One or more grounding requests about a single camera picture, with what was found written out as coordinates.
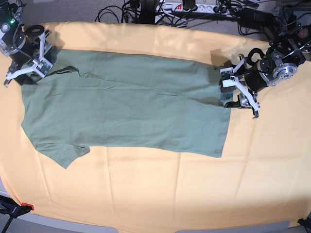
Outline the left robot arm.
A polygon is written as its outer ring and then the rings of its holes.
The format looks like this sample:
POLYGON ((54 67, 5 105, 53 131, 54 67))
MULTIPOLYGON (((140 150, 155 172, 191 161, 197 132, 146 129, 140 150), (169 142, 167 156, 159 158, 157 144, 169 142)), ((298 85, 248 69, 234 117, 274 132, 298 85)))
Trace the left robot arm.
POLYGON ((243 10, 239 26, 257 29, 265 34, 270 45, 266 52, 252 49, 235 72, 244 78, 249 90, 259 92, 289 79, 299 66, 311 60, 311 27, 301 25, 299 19, 294 14, 280 18, 271 13, 243 10))

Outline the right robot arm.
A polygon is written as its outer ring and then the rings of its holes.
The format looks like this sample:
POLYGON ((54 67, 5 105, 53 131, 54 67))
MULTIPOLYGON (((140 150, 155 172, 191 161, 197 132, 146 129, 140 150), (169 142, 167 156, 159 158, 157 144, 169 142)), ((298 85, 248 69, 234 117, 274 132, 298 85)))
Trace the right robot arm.
POLYGON ((53 64, 46 58, 52 49, 47 41, 51 34, 42 25, 23 30, 23 13, 26 5, 17 0, 0 2, 0 52, 12 59, 5 75, 4 86, 11 81, 19 85, 33 85, 45 78, 53 64))

